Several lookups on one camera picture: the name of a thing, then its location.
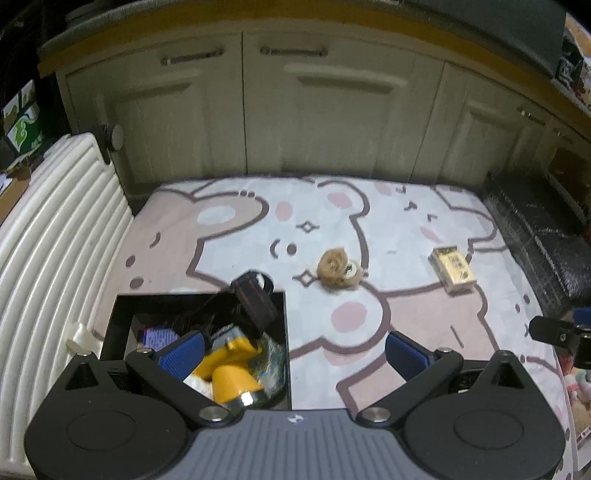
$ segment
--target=white cabinet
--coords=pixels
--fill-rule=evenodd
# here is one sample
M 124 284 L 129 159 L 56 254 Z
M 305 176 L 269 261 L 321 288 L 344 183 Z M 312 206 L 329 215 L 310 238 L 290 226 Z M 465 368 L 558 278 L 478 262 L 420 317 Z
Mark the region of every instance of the white cabinet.
M 315 34 L 244 34 L 248 173 L 407 181 L 443 62 Z
M 568 151 L 591 163 L 591 144 L 557 118 L 551 117 L 535 152 L 538 168 L 546 171 L 559 150 Z
M 591 205 L 591 144 L 556 118 L 551 118 L 535 153 L 537 170 L 584 219 L 580 205 Z
M 119 123 L 127 194 L 165 181 L 246 173 L 241 35 L 165 44 L 67 77 L 77 127 Z
M 477 189 L 487 172 L 523 168 L 550 115 L 517 93 L 446 64 L 411 181 Z

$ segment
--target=yellow toy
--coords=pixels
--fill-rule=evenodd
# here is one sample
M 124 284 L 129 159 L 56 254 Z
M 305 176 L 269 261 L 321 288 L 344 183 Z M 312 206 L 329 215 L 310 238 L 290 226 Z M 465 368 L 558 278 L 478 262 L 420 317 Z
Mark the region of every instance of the yellow toy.
M 234 327 L 214 340 L 212 349 L 191 374 L 212 382 L 215 402 L 230 410 L 241 410 L 268 400 L 246 365 L 262 352 L 262 346 L 253 346 L 240 329 Z

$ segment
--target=pink stuffed toy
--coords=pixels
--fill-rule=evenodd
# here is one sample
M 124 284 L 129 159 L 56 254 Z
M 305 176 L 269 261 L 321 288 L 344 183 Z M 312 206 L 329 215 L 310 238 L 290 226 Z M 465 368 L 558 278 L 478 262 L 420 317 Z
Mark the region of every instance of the pink stuffed toy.
M 572 403 L 573 400 L 578 398 L 579 384 L 573 374 L 564 376 L 564 386 L 569 394 L 569 399 Z

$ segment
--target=yellow object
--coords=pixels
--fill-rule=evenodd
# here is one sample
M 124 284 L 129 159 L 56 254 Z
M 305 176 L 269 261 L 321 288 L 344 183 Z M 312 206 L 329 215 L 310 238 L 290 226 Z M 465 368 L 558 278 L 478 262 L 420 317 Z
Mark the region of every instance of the yellow object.
M 252 377 L 246 365 L 222 365 L 213 371 L 213 401 L 227 403 L 246 392 L 262 390 L 262 386 Z
M 429 261 L 448 293 L 469 291 L 476 284 L 476 277 L 470 265 L 466 258 L 460 255 L 455 245 L 434 248 Z
M 223 347 L 218 348 L 201 360 L 201 363 L 193 370 L 192 375 L 210 381 L 214 370 L 221 365 L 244 364 L 261 352 L 262 347 L 253 347 L 247 338 L 230 340 Z

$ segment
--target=yellow box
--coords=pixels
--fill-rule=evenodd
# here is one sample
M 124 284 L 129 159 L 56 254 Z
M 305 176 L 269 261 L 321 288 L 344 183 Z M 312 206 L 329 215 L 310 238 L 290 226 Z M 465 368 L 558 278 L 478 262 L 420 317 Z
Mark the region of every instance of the yellow box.
M 434 248 L 429 261 L 447 293 L 465 293 L 476 285 L 476 277 L 457 245 Z

